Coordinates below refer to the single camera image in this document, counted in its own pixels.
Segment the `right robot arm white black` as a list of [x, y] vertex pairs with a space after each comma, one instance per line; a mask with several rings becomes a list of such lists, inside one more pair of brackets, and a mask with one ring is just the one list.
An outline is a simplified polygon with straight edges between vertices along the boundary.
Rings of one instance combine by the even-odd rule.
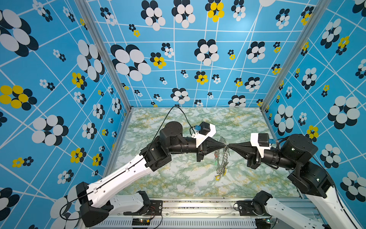
[[246, 159], [247, 166], [251, 169], [265, 164], [273, 169], [289, 170], [287, 178], [315, 205], [325, 222], [304, 216], [263, 190], [252, 200], [256, 215], [267, 213], [294, 229], [361, 228], [340, 199], [329, 173], [322, 166], [311, 162], [318, 148], [308, 137], [293, 134], [274, 141], [268, 134], [252, 134], [249, 142], [229, 144], [228, 148]]

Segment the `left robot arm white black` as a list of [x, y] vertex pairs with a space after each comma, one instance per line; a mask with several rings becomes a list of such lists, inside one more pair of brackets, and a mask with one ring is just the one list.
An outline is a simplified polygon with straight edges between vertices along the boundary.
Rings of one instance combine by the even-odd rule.
[[125, 215], [146, 213], [151, 205], [146, 192], [138, 191], [119, 200], [115, 196], [133, 182], [170, 163], [173, 154], [194, 153], [200, 162], [205, 155], [226, 147], [212, 138], [216, 133], [214, 125], [202, 122], [199, 127], [194, 137], [184, 137], [183, 126], [176, 121], [169, 122], [151, 143], [120, 169], [97, 182], [78, 184], [76, 194], [84, 225], [93, 227], [119, 211]]

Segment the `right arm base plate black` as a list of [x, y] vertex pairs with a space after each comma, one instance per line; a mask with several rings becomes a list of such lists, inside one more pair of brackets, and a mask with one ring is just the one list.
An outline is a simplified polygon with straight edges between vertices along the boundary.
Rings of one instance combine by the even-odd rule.
[[237, 201], [233, 208], [238, 211], [240, 216], [265, 217], [270, 218], [272, 215], [265, 209], [266, 202], [257, 200], [240, 200]]

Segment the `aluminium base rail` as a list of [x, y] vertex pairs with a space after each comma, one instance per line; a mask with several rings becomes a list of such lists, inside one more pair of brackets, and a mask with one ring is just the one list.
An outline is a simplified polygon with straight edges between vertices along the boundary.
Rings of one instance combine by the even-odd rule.
[[159, 198], [161, 216], [127, 216], [121, 212], [97, 225], [103, 229], [322, 229], [320, 212], [308, 199], [271, 198], [272, 217], [240, 216], [233, 205], [251, 198]]

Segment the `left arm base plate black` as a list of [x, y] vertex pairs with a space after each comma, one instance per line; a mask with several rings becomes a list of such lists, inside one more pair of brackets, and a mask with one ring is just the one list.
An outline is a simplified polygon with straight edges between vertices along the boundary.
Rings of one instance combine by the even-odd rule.
[[162, 200], [151, 200], [149, 205], [144, 205], [137, 212], [133, 212], [133, 216], [161, 216], [163, 210], [163, 201]]

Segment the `left corner aluminium post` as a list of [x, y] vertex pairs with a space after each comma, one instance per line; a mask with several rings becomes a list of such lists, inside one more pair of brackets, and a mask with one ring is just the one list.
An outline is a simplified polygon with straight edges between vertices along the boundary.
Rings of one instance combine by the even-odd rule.
[[97, 24], [93, 20], [92, 12], [89, 9], [87, 1], [75, 0], [75, 4], [79, 12], [81, 13], [82, 18], [87, 24], [88, 31], [98, 49], [98, 52], [100, 53], [100, 56], [105, 64], [106, 69], [108, 70], [111, 80], [114, 83], [119, 96], [121, 97], [121, 100], [126, 108], [126, 112], [127, 114], [129, 114], [131, 112], [131, 105], [128, 101], [127, 95], [124, 92], [124, 89], [122, 88], [122, 83], [112, 64], [112, 61], [109, 57], [108, 51], [106, 49], [106, 46], [104, 45], [102, 37], [97, 29]]

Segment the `corner aluminium post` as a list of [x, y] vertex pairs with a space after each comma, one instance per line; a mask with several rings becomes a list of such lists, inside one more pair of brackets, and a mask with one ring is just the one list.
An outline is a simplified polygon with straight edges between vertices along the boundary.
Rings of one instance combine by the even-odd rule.
[[112, 64], [112, 61], [109, 57], [108, 51], [106, 49], [106, 46], [104, 45], [102, 37], [97, 29], [97, 24], [93, 20], [92, 12], [89, 9], [87, 1], [75, 0], [75, 4], [79, 12], [81, 13], [82, 18], [87, 24], [88, 31], [98, 49], [98, 52], [100, 53], [100, 56], [105, 64], [106, 69], [108, 70], [111, 80], [114, 83], [119, 96], [121, 97], [121, 100], [126, 108], [126, 112], [127, 114], [129, 114], [131, 112], [131, 105], [128, 101], [127, 95], [124, 92], [124, 89], [122, 88], [122, 83]]
[[309, 20], [309, 22], [304, 26], [304, 29], [300, 33], [297, 41], [295, 42], [292, 50], [290, 51], [288, 57], [286, 58], [284, 65], [281, 69], [280, 74], [276, 77], [273, 84], [271, 85], [270, 90], [268, 91], [260, 110], [262, 114], [265, 114], [265, 109], [268, 107], [270, 102], [273, 100], [275, 93], [285, 79], [288, 71], [293, 66], [295, 60], [297, 59], [300, 51], [302, 50], [303, 45], [308, 41], [308, 38], [313, 33], [314, 29], [318, 25], [320, 19], [324, 15], [327, 7], [331, 3], [331, 0], [320, 0], [318, 1], [317, 5], [315, 6], [314, 14]]

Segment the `right corner aluminium post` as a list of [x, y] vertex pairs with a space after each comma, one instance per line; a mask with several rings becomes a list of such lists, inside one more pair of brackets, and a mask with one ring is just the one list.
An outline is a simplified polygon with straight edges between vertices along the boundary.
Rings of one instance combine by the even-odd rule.
[[284, 65], [281, 69], [280, 74], [276, 77], [273, 84], [271, 85], [270, 90], [268, 91], [260, 110], [262, 114], [265, 114], [265, 109], [268, 107], [270, 102], [273, 100], [275, 93], [285, 79], [288, 71], [293, 66], [295, 60], [297, 59], [300, 51], [302, 50], [303, 45], [308, 41], [308, 38], [313, 33], [314, 29], [318, 25], [320, 19], [324, 15], [327, 7], [331, 3], [331, 0], [320, 0], [318, 1], [317, 5], [315, 6], [314, 14], [309, 20], [309, 22], [304, 26], [304, 29], [300, 33], [297, 41], [295, 42], [292, 50], [290, 51], [288, 57], [286, 58]]

